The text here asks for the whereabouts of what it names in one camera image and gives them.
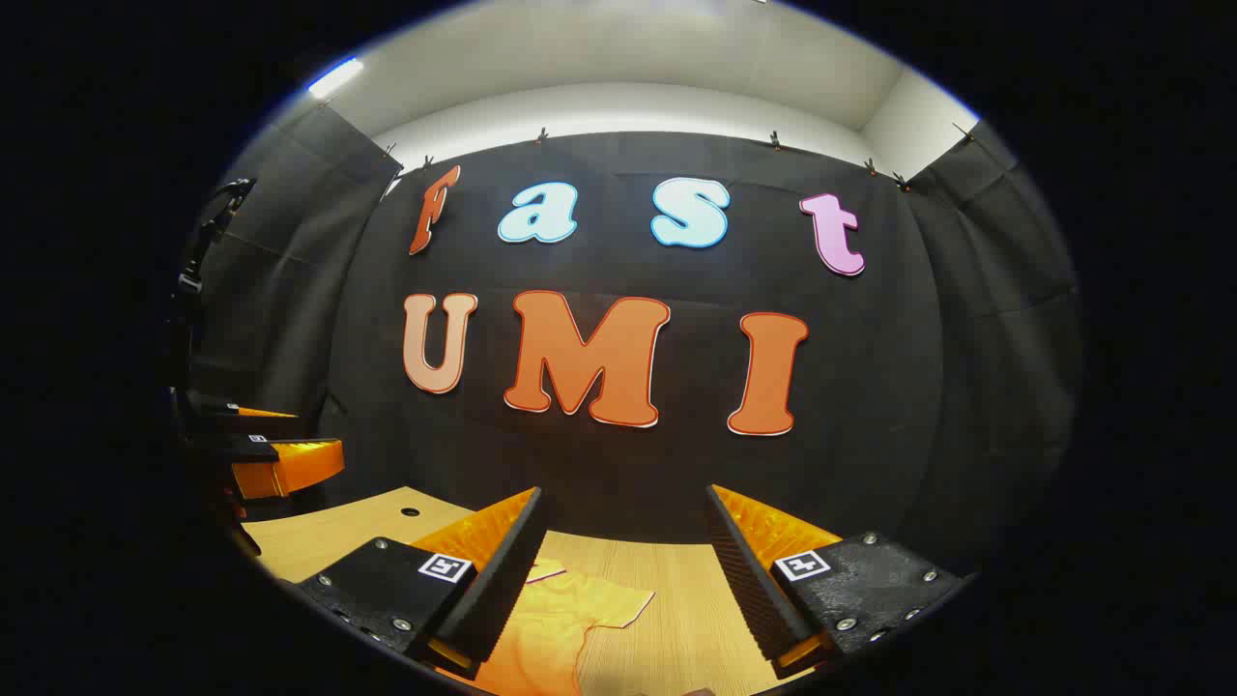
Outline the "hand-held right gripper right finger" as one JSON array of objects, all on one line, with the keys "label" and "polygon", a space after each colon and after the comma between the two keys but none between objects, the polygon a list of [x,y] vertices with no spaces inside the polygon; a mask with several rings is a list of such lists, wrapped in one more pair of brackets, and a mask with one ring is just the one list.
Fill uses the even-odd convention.
[{"label": "hand-held right gripper right finger", "polygon": [[710,541],[776,677],[834,674],[962,593],[966,577],[880,532],[840,537],[720,485],[705,490]]}]

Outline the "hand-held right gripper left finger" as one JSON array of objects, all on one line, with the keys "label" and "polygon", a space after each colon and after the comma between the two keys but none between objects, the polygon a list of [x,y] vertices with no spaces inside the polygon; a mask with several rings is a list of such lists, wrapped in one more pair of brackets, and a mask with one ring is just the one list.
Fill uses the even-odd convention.
[{"label": "hand-held right gripper left finger", "polygon": [[542,497],[532,486],[414,541],[369,538],[296,592],[385,651],[477,677],[537,561]]}]

